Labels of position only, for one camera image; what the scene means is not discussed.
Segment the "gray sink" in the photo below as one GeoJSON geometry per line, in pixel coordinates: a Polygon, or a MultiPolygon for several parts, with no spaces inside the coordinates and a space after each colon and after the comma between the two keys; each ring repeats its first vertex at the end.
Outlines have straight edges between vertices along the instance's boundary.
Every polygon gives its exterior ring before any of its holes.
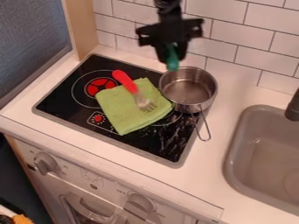
{"type": "Polygon", "coordinates": [[[239,193],[299,215],[299,122],[283,113],[264,105],[247,108],[223,170],[239,193]]]}

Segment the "saucepan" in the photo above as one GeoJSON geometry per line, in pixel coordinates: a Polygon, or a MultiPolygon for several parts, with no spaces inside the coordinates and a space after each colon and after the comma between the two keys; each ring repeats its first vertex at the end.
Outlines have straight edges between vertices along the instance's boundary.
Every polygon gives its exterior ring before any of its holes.
{"type": "Polygon", "coordinates": [[[178,70],[164,73],[159,81],[161,93],[174,103],[174,109],[181,113],[191,114],[193,125],[202,141],[209,141],[212,134],[206,120],[208,110],[218,92],[215,78],[208,72],[197,67],[180,67],[178,70]],[[203,138],[195,119],[201,113],[208,138],[203,138]]]}

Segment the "white tile backsplash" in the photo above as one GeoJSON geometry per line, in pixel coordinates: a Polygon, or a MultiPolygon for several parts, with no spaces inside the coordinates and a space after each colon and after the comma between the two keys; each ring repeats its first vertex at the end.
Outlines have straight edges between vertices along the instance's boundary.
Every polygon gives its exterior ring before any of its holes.
{"type": "Polygon", "coordinates": [[[233,61],[236,45],[211,39],[195,38],[189,44],[189,52],[205,55],[214,59],[233,61]]]}
{"type": "Polygon", "coordinates": [[[122,36],[134,38],[135,23],[122,20],[116,17],[107,17],[103,15],[95,15],[96,28],[105,32],[112,32],[122,36]]]}
{"type": "Polygon", "coordinates": [[[273,35],[273,31],[221,21],[214,21],[212,29],[213,39],[262,50],[270,47],[273,35]]]}
{"type": "Polygon", "coordinates": [[[236,63],[293,76],[299,59],[240,46],[236,63]]]}
{"type": "Polygon", "coordinates": [[[285,0],[242,0],[242,1],[250,2],[250,3],[257,3],[257,4],[268,4],[268,5],[282,7],[285,0]]]}
{"type": "Polygon", "coordinates": [[[118,18],[141,24],[154,24],[158,21],[156,9],[153,7],[113,0],[114,13],[118,18]]]}
{"type": "Polygon", "coordinates": [[[234,0],[188,0],[187,14],[242,23],[247,3],[234,0]]]}
{"type": "Polygon", "coordinates": [[[299,12],[250,3],[245,24],[299,35],[299,12]]]}
{"type": "Polygon", "coordinates": [[[269,88],[288,95],[293,95],[299,88],[299,79],[279,75],[277,73],[263,72],[259,87],[269,88]]]}
{"type": "Polygon", "coordinates": [[[287,0],[284,7],[299,11],[299,1],[298,0],[287,0]]]}
{"type": "MultiPolygon", "coordinates": [[[[158,22],[154,1],[94,0],[99,43],[156,60],[154,48],[140,47],[135,34],[158,22]]],[[[299,87],[299,0],[183,0],[181,6],[183,18],[205,20],[205,38],[191,41],[182,67],[244,74],[254,85],[263,71],[260,86],[289,94],[299,87]]]]}
{"type": "MultiPolygon", "coordinates": [[[[137,3],[137,4],[145,4],[145,5],[148,5],[148,6],[151,6],[151,7],[155,7],[155,0],[135,0],[135,3],[137,3]]],[[[186,0],[182,0],[181,1],[181,9],[182,9],[182,11],[184,11],[184,9],[185,9],[185,4],[186,4],[186,0]]]]}
{"type": "Polygon", "coordinates": [[[99,44],[116,48],[115,34],[105,31],[97,31],[96,34],[98,36],[99,44]]]}
{"type": "Polygon", "coordinates": [[[112,16],[112,0],[94,0],[94,12],[112,16]]]}
{"type": "Polygon", "coordinates": [[[205,57],[193,53],[187,53],[187,56],[180,63],[181,67],[200,67],[205,68],[205,57]]]}
{"type": "Polygon", "coordinates": [[[139,46],[137,40],[116,36],[117,48],[119,50],[134,53],[144,58],[156,60],[156,53],[151,46],[139,46]]]}
{"type": "Polygon", "coordinates": [[[206,70],[215,75],[216,77],[226,77],[226,75],[242,75],[244,81],[249,82],[251,85],[256,86],[258,79],[261,75],[261,70],[247,67],[239,66],[234,63],[221,61],[218,59],[208,59],[206,62],[206,70]]]}
{"type": "Polygon", "coordinates": [[[299,36],[277,32],[271,46],[271,52],[299,58],[299,36]]]}

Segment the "green towel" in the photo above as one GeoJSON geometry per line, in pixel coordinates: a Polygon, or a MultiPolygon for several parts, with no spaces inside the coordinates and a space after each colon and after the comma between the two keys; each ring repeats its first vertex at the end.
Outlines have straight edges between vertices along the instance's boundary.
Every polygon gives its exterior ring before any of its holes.
{"type": "Polygon", "coordinates": [[[136,106],[134,97],[124,86],[102,90],[95,96],[108,120],[121,136],[155,123],[172,110],[171,103],[148,78],[135,80],[135,84],[156,104],[154,110],[141,111],[136,106]]]}

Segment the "black cooktop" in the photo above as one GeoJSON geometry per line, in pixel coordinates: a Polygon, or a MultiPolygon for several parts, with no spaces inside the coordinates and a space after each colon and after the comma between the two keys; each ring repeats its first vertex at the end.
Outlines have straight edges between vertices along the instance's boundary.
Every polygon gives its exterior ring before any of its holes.
{"type": "Polygon", "coordinates": [[[93,137],[114,139],[124,146],[129,145],[137,153],[146,151],[173,163],[178,162],[194,130],[191,116],[171,111],[164,119],[146,128],[125,136],[118,135],[94,98],[102,89],[120,85],[112,78],[112,71],[116,69],[126,72],[133,80],[148,77],[156,87],[161,76],[142,67],[91,55],[38,103],[35,111],[66,126],[74,124],[72,127],[76,130],[93,137]]]}

